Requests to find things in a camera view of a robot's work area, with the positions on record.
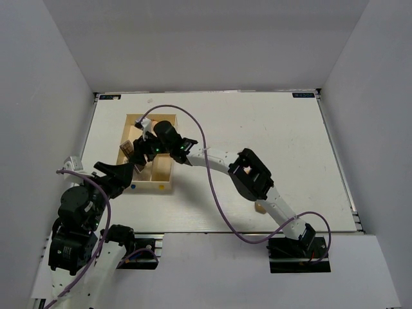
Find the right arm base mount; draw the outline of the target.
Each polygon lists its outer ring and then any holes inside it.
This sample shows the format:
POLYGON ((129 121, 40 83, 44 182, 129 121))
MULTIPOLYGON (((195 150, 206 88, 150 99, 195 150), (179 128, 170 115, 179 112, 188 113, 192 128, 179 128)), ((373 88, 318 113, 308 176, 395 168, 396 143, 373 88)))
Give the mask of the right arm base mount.
POLYGON ((323 237, 315 237, 306 252, 294 249, 287 238, 270 239, 267 249, 271 274, 331 272, 327 245, 323 237))

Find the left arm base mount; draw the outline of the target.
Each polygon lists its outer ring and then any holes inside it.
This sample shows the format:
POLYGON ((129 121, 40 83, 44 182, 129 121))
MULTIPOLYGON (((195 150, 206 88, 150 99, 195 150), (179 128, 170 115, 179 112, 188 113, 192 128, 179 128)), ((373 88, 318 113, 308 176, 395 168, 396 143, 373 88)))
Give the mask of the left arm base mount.
POLYGON ((155 270, 162 255, 163 236, 159 234, 139 234, 131 227, 112 225, 105 242, 114 241, 124 247, 117 268, 127 270, 155 270))

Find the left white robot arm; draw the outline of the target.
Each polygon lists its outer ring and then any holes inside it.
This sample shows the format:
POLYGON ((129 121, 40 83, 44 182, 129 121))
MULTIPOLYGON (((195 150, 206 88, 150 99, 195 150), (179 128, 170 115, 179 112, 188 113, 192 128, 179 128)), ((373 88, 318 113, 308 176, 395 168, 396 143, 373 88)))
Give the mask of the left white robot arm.
POLYGON ((51 295, 39 308, 105 308, 120 260, 135 252, 133 229, 111 224, 110 206, 131 185, 133 165, 94 167, 88 174, 70 158, 58 171, 71 186, 60 198, 51 231, 51 295))

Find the nude tan eyeshadow palette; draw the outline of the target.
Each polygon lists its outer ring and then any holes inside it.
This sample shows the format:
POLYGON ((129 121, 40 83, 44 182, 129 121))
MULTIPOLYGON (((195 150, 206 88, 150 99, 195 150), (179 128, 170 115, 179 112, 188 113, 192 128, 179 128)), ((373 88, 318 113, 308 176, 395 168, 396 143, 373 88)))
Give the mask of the nude tan eyeshadow palette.
POLYGON ((143 171, 144 166, 139 165, 139 164, 137 164, 136 162, 133 161, 134 147, 133 147, 132 142, 130 140, 126 140, 125 142, 120 144, 119 148, 122 151, 122 153, 124 154, 127 161, 134 164, 135 173, 140 174, 143 171))

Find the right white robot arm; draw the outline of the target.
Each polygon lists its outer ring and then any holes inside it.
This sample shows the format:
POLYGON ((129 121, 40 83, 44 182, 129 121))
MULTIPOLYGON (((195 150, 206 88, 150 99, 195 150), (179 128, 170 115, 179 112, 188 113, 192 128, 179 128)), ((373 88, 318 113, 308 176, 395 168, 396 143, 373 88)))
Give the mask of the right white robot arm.
POLYGON ((142 131, 142 135, 133 142, 132 161, 140 169, 158 155, 169 155, 179 164, 226 174, 244 199, 262 206, 282 227, 290 255, 303 258, 314 249, 313 227, 298 218, 284 201, 271 172, 251 149, 245 148, 238 153, 206 149, 195 140, 183 138, 167 120, 152 125, 148 118, 140 118, 135 127, 142 131))

